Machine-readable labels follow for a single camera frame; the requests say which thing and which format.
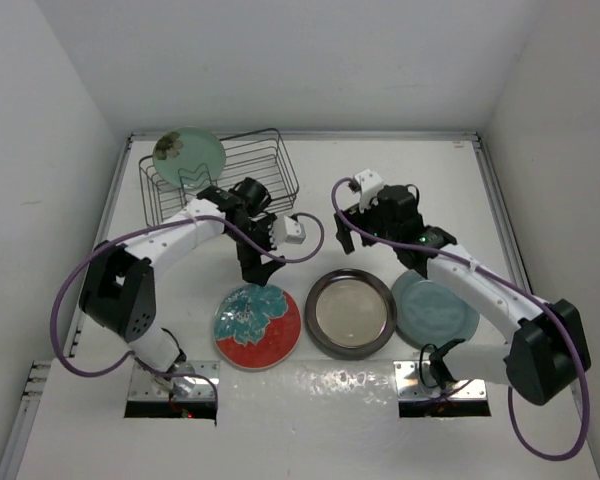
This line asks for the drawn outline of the mint green flower plate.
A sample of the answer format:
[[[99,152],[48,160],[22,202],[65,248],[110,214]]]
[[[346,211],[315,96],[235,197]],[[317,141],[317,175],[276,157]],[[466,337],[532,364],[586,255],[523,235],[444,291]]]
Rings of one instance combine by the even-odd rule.
[[[164,133],[157,140],[152,160],[156,173],[170,185],[197,187],[221,176],[226,166],[226,152],[213,133],[181,127]]]

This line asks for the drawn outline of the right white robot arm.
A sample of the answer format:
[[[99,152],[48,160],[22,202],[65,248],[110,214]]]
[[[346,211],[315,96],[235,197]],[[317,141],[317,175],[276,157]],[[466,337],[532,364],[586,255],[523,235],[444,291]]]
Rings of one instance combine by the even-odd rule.
[[[428,356],[429,376],[437,387],[478,378],[506,385],[542,406],[573,382],[587,386],[591,355],[572,303],[528,294],[481,264],[453,235],[424,222],[419,198],[408,186],[366,185],[348,177],[342,182],[359,197],[334,213],[345,253],[354,250],[354,233],[365,246],[390,247],[404,267],[450,290],[504,339],[501,347],[470,345],[460,337],[437,342]]]

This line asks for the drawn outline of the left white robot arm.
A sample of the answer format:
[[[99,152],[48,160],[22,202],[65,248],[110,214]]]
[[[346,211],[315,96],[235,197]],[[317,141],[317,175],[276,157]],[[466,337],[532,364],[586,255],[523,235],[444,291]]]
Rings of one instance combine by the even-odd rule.
[[[109,248],[90,262],[80,309],[122,339],[158,382],[170,383],[186,355],[155,324],[157,277],[202,243],[226,234],[236,244],[242,279],[266,285],[283,266],[261,260],[263,251],[275,249],[271,230],[277,216],[266,211],[271,202],[266,187],[250,177],[228,190],[209,186],[159,231],[108,242]]]

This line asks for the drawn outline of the red and teal floral plate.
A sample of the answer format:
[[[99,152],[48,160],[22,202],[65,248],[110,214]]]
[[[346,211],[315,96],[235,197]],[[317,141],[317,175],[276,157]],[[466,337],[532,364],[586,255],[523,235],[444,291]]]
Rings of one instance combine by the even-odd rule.
[[[244,371],[280,364],[297,346],[301,332],[295,300],[274,285],[247,284],[231,292],[217,308],[212,327],[218,353]]]

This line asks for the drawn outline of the brown rimmed cream plate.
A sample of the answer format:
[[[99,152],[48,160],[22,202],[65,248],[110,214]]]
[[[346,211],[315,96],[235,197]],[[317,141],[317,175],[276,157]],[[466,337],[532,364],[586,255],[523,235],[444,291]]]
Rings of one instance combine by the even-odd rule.
[[[396,331],[393,295],[375,275],[337,269],[311,287],[304,307],[308,335],[331,358],[361,360],[381,350]]]

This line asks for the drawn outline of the light blue ceramic plate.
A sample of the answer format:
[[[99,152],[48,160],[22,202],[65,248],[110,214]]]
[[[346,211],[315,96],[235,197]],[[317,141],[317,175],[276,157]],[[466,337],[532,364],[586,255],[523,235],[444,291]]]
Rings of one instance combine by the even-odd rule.
[[[397,333],[414,348],[468,341],[478,328],[480,315],[472,307],[415,271],[403,273],[391,292],[397,307]]]

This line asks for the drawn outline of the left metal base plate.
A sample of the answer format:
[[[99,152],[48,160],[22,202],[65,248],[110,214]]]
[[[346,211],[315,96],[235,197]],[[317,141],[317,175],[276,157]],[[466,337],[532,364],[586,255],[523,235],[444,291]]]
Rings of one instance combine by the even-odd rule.
[[[178,368],[187,376],[159,380],[151,373],[134,366],[127,399],[135,402],[166,402],[169,394],[180,402],[214,401],[214,388],[219,385],[219,361],[189,361]]]

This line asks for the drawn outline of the metal base plate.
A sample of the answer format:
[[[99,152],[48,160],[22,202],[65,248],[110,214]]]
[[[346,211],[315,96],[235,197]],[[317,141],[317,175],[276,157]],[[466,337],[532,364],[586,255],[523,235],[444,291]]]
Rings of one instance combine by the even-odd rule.
[[[441,390],[439,387],[429,387],[421,381],[418,360],[394,361],[393,367],[399,401],[483,401],[488,399],[486,384],[483,380],[460,380],[449,384],[445,390]]]
[[[214,388],[219,385],[219,361],[189,361],[178,368],[187,376],[159,380],[151,373],[134,366],[127,399],[135,402],[166,402],[169,394],[180,402],[214,401]]]

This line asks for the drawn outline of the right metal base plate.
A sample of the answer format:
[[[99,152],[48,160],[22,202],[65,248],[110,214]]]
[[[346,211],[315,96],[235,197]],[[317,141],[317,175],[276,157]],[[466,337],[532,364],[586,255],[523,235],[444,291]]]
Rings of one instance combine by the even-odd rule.
[[[460,380],[449,384],[445,390],[441,390],[439,387],[429,387],[421,381],[418,360],[394,361],[393,367],[399,401],[483,401],[488,399],[486,384],[483,380]]]

